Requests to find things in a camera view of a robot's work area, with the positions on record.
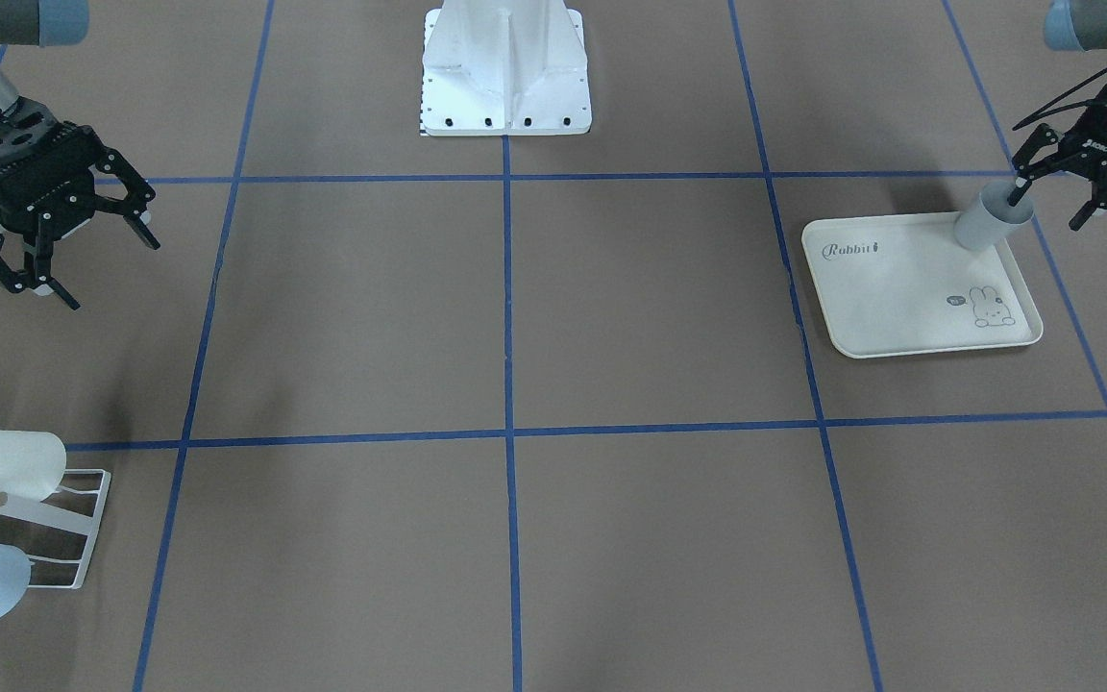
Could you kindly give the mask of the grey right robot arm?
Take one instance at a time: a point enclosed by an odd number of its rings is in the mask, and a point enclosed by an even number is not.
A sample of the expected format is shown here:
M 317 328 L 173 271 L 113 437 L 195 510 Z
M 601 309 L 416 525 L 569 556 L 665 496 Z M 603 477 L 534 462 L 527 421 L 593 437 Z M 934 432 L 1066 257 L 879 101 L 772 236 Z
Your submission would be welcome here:
M 85 1 L 0 1 L 0 45 L 75 45 L 87 35 Z M 117 215 L 146 248 L 157 193 L 85 124 L 27 99 L 0 66 L 0 285 L 56 295 L 77 309 L 52 271 L 56 242 L 99 213 Z

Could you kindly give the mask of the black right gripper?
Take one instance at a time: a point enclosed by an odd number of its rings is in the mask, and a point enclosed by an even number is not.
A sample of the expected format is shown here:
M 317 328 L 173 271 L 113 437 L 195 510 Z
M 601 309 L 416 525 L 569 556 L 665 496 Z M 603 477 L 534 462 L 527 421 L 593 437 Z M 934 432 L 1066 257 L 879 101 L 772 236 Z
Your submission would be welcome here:
M 95 171 L 107 172 L 126 189 L 110 198 L 96 192 Z M 54 115 L 0 115 L 0 285 L 11 295 L 56 295 L 71 310 L 79 301 L 49 270 L 12 268 L 3 258 L 6 229 L 34 239 L 39 223 L 50 223 L 62 239 L 96 213 L 122 216 L 142 244 L 158 250 L 148 205 L 157 197 L 148 180 L 86 124 Z

